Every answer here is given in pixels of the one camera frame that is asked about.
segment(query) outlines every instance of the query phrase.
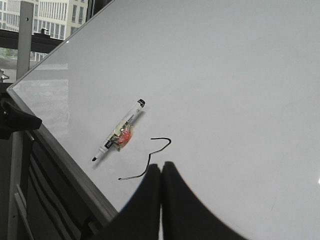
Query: whiteboard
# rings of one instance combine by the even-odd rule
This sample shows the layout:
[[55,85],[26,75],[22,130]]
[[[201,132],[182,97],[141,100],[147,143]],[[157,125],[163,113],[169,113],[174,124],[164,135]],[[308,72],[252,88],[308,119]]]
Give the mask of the whiteboard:
[[[12,87],[120,211],[148,154],[248,239],[320,236],[320,2],[116,0]],[[131,106],[133,136],[92,162]]]

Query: whiteboard marker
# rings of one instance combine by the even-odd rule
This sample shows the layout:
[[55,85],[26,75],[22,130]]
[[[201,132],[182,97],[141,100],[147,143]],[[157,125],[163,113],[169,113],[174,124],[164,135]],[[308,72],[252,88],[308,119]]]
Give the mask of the whiteboard marker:
[[95,161],[101,158],[115,143],[116,139],[119,138],[122,131],[126,129],[128,125],[130,125],[138,116],[140,110],[145,106],[145,101],[139,99],[135,105],[130,109],[130,111],[122,118],[120,123],[114,128],[114,130],[110,133],[110,135],[106,138],[103,144],[100,146],[97,154],[94,156],[92,161]]

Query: white board surface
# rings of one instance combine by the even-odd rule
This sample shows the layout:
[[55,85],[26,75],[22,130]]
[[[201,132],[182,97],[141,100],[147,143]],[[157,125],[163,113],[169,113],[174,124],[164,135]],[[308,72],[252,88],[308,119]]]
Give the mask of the white board surface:
[[[320,2],[116,0],[13,91],[117,210],[172,161],[252,240],[320,236]],[[130,142],[92,162],[139,99]]]

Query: marker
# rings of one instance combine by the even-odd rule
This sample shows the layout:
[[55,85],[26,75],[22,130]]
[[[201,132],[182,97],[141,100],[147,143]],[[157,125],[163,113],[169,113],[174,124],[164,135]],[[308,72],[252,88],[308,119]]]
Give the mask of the marker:
[[94,156],[92,161],[101,158],[111,148],[111,146],[115,143],[115,140],[121,135],[122,131],[136,119],[138,113],[145,106],[145,104],[145,101],[142,99],[139,99],[136,102],[136,104],[130,109],[124,118],[122,118],[121,122],[115,127],[115,129],[100,146],[99,151]]

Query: black bracket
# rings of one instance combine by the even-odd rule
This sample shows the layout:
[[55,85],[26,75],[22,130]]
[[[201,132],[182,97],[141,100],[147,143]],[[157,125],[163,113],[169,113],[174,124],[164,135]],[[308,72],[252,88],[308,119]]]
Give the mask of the black bracket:
[[0,139],[8,140],[13,132],[39,129],[41,123],[40,118],[21,111],[0,93]]

